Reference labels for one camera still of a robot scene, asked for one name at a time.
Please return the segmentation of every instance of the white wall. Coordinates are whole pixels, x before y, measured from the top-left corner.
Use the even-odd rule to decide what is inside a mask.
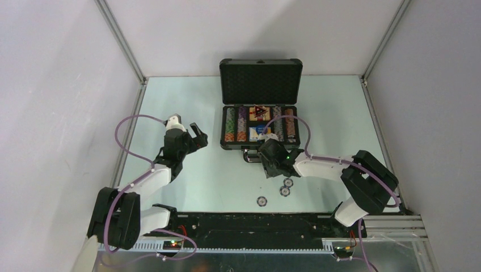
[[[304,74],[362,74],[401,0],[114,0],[142,71],[217,75],[223,58],[299,58]]]
[[[479,271],[481,1],[413,1],[371,77],[403,196],[442,271]]]
[[[94,1],[0,12],[1,270],[69,271],[138,83]]]

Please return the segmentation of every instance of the wire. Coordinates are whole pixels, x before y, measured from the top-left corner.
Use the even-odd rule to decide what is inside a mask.
[[[359,245],[361,246],[361,251],[362,251],[362,256],[364,257],[364,261],[366,262],[366,265],[368,266],[369,271],[372,271],[371,266],[370,266],[371,263],[368,260],[368,256],[366,255],[366,250],[364,249],[364,244],[362,243],[361,227],[362,227],[362,218],[357,221],[357,231],[358,231],[358,234],[359,234]]]
[[[367,170],[365,167],[363,167],[362,165],[359,165],[357,163],[354,163],[352,161],[348,161],[348,160],[343,160],[343,159],[339,159],[339,158],[331,158],[331,157],[325,157],[325,156],[311,156],[309,154],[309,152],[307,151],[307,148],[309,147],[309,142],[311,140],[311,129],[309,128],[309,125],[306,123],[306,121],[304,121],[302,118],[300,117],[297,117],[297,116],[294,116],[294,115],[280,115],[280,116],[276,116],[275,118],[271,119],[267,124],[266,126],[264,127],[262,133],[265,134],[265,132],[267,131],[267,128],[269,127],[269,125],[278,120],[278,119],[281,119],[281,118],[294,118],[294,119],[297,119],[299,120],[301,123],[303,123],[305,126],[306,126],[306,129],[307,129],[307,141],[306,141],[306,146],[304,147],[304,153],[306,154],[306,156],[308,158],[311,158],[311,159],[316,159],[316,160],[324,160],[324,161],[327,161],[327,162],[336,162],[336,163],[342,163],[342,164],[347,164],[347,165],[351,165],[353,167],[356,167],[357,169],[359,169],[360,171],[368,174],[370,177],[372,177],[374,180],[376,180],[376,182],[378,182],[380,184],[381,187],[384,188],[384,190],[386,190],[389,195],[391,195],[391,197],[394,199],[394,202],[395,204],[394,205],[386,205],[386,207],[399,207],[399,199],[398,197],[394,194],[394,192],[378,177],[376,176],[373,172]],[[362,225],[362,218],[359,219],[358,221],[358,232],[359,232],[359,244],[361,245],[361,250],[362,250],[362,254],[364,256],[364,261],[366,262],[366,265],[368,266],[369,268],[369,271],[372,271],[371,267],[373,267],[375,269],[375,271],[377,271],[377,269],[372,265],[372,263],[369,262],[367,256],[366,256],[366,251],[364,250],[364,246],[362,244],[362,233],[361,233],[361,225]]]
[[[294,119],[297,119],[299,120],[301,123],[303,123],[306,128],[307,128],[307,141],[306,141],[306,146],[304,147],[304,153],[306,154],[307,157],[311,158],[311,159],[316,159],[316,160],[324,160],[324,161],[327,161],[327,162],[336,162],[336,163],[342,163],[342,164],[348,164],[348,165],[351,165],[353,167],[356,167],[357,169],[361,170],[362,172],[368,174],[370,177],[372,177],[374,180],[376,180],[376,182],[378,182],[380,184],[380,186],[382,186],[384,188],[384,190],[386,190],[389,195],[391,195],[391,197],[394,199],[395,201],[395,204],[394,205],[387,205],[387,207],[399,207],[399,199],[398,197],[394,194],[394,192],[384,183],[382,182],[382,180],[377,177],[373,172],[367,170],[365,167],[363,167],[362,165],[359,165],[357,163],[354,163],[352,161],[348,161],[348,160],[340,160],[339,158],[331,158],[331,157],[325,157],[325,156],[311,156],[307,150],[308,146],[309,146],[309,142],[311,140],[311,129],[309,127],[309,125],[306,123],[306,121],[304,121],[302,118],[300,117],[297,117],[297,116],[294,116],[294,115],[280,115],[280,116],[276,116],[275,118],[271,119],[267,125],[264,127],[264,130],[262,131],[263,134],[265,134],[265,132],[267,131],[267,128],[269,127],[269,125],[278,120],[278,119],[281,119],[281,118],[294,118]]]
[[[353,232],[352,230],[350,231],[350,236],[351,236],[351,248],[354,248],[354,247],[356,247],[356,245],[357,245],[357,240],[356,240],[356,235],[354,234],[354,232]]]
[[[187,230],[185,229],[184,225],[180,225],[179,228],[182,230],[182,233],[184,236],[187,236]]]
[[[115,248],[114,250],[110,250],[110,246],[108,245],[108,230],[109,230],[109,226],[110,226],[110,221],[112,219],[112,215],[113,215],[113,212],[115,211],[115,206],[117,205],[117,203],[119,202],[120,200],[120,197],[130,188],[134,187],[135,185],[137,185],[139,182],[141,182],[145,177],[147,177],[149,174],[151,174],[151,171],[154,169],[155,167],[155,164],[152,160],[146,158],[146,157],[143,157],[141,155],[138,155],[138,154],[135,154],[131,151],[129,151],[122,143],[120,143],[120,140],[119,140],[119,128],[120,126],[125,123],[126,121],[130,120],[130,119],[134,119],[134,118],[138,118],[138,117],[146,117],[146,118],[150,118],[152,120],[155,120],[157,122],[160,122],[162,124],[165,124],[164,121],[158,119],[158,118],[155,118],[153,116],[150,116],[150,115],[145,115],[145,114],[135,114],[135,115],[132,115],[132,116],[129,116],[129,117],[126,117],[124,118],[122,121],[119,122],[119,124],[117,125],[117,127],[115,128],[115,142],[120,146],[120,148],[122,150],[124,150],[125,152],[127,152],[128,154],[134,156],[134,157],[137,157],[139,159],[142,159],[142,160],[145,160],[146,162],[150,163],[150,168],[149,170],[147,170],[144,174],[142,174],[140,177],[136,178],[134,181],[132,181],[130,184],[128,184],[124,189],[120,190],[119,193],[117,194],[117,196],[113,199],[112,201],[112,204],[108,210],[108,213],[107,213],[107,218],[106,218],[106,223],[105,223],[105,228],[104,228],[104,237],[103,237],[103,242],[104,242],[104,247],[105,247],[105,250],[107,253],[109,254],[112,254],[112,253],[115,253],[118,251],[119,248]],[[194,251],[188,255],[188,256],[185,256],[185,257],[182,257],[182,258],[172,258],[172,257],[167,257],[167,256],[164,256],[164,255],[161,255],[160,253],[152,253],[152,254],[146,254],[146,255],[143,255],[143,256],[140,256],[132,261],[129,261],[123,265],[120,265],[119,267],[123,267],[123,266],[126,266],[126,265],[129,265],[129,264],[132,264],[138,260],[141,260],[143,258],[146,258],[146,257],[150,257],[150,256],[156,256],[156,257],[160,257],[162,256],[164,260],[183,260],[183,259],[186,259],[192,255],[195,254],[195,252],[197,251],[197,244],[192,240],[190,239],[189,237],[187,237],[187,235],[181,235],[181,234],[178,234],[176,232],[171,232],[171,231],[167,231],[165,229],[156,229],[154,230],[156,232],[164,232],[164,233],[167,233],[167,234],[170,234],[170,235],[174,235],[174,236],[178,236],[178,237],[182,237],[184,240],[187,239],[188,241],[190,241],[192,243],[192,245],[194,246]],[[103,265],[106,265],[104,264],[103,260],[102,260],[102,256],[100,256],[100,261]],[[110,267],[110,268],[115,268],[117,266],[110,266],[110,265],[106,265],[107,267]]]
[[[105,267],[108,267],[108,268],[111,268],[111,269],[119,269],[119,268],[122,268],[122,267],[125,267],[125,266],[128,266],[130,264],[133,264],[134,262],[137,262],[143,258],[148,258],[148,257],[157,257],[157,258],[162,258],[162,260],[171,260],[171,261],[180,261],[180,260],[184,260],[184,259],[187,259],[189,257],[192,257],[192,255],[194,255],[196,252],[197,252],[197,244],[194,242],[194,240],[192,240],[191,238],[185,236],[185,235],[182,235],[182,234],[178,234],[176,232],[172,232],[172,231],[167,231],[165,229],[156,229],[154,230],[155,232],[163,232],[163,233],[166,233],[166,234],[169,234],[169,235],[174,235],[174,236],[177,236],[177,237],[180,237],[184,240],[188,240],[189,242],[192,243],[192,245],[194,246],[194,250],[187,256],[184,256],[184,257],[179,257],[179,258],[175,258],[175,257],[168,257],[168,256],[165,256],[165,255],[162,255],[160,253],[149,253],[149,254],[145,254],[145,255],[142,255],[138,258],[135,258],[131,261],[128,261],[126,263],[122,263],[121,265],[109,265],[107,263],[105,263],[102,259],[103,257],[103,254],[100,255],[99,259],[100,259],[100,263],[105,266]]]

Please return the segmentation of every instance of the poker chip case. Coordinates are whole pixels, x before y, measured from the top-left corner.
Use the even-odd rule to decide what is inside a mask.
[[[302,62],[298,59],[223,59],[222,129],[224,150],[243,150],[246,162],[260,162],[256,150],[262,144],[258,134],[277,115],[297,116]],[[287,149],[301,144],[296,119],[282,118],[268,130],[277,134]]]

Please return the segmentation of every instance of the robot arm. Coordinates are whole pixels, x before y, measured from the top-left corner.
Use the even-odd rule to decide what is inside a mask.
[[[334,218],[346,227],[352,226],[367,214],[380,214],[390,199],[389,193],[373,178],[363,177],[356,167],[343,164],[349,161],[360,164],[377,175],[391,190],[398,186],[396,177],[371,153],[360,150],[354,156],[338,157],[333,161],[308,157],[304,150],[287,151],[275,134],[266,134],[266,141],[259,148],[259,156],[266,177],[320,177],[342,182],[351,197],[342,202],[334,211]]]
[[[166,134],[164,146],[155,158],[154,168],[145,173],[141,180],[131,184],[116,204],[109,224],[108,243],[122,249],[130,249],[137,239],[157,228],[168,226],[171,213],[176,209],[164,205],[154,205],[147,210],[141,210],[142,201],[149,199],[161,187],[171,183],[182,170],[185,157],[207,146],[207,135],[195,123],[190,127],[196,134],[192,138],[182,125],[181,118],[175,114],[164,123]],[[119,188],[105,187],[100,190],[95,202],[87,236],[97,235],[103,241],[108,210],[113,199],[118,195]]]

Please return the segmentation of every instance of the table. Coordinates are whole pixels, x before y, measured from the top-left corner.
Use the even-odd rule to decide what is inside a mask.
[[[241,151],[221,148],[223,106],[218,76],[149,78],[140,114],[165,120],[177,113],[186,127],[196,122],[208,135],[209,145],[189,154],[176,180],[145,201],[142,209],[162,203],[193,212],[328,213],[349,197],[341,182],[313,177],[293,178],[290,195],[281,196],[283,177],[266,179],[261,164],[245,163]],[[384,163],[358,76],[302,76],[296,107],[298,116],[306,120],[312,131],[311,154],[344,156],[362,149]],[[307,130],[301,123],[299,133],[303,147]],[[164,134],[163,125],[139,118],[130,150],[153,159],[163,146]],[[129,155],[120,186],[144,173],[148,166]],[[268,200],[265,207],[256,203],[259,196]],[[399,209],[386,208],[387,211]]]

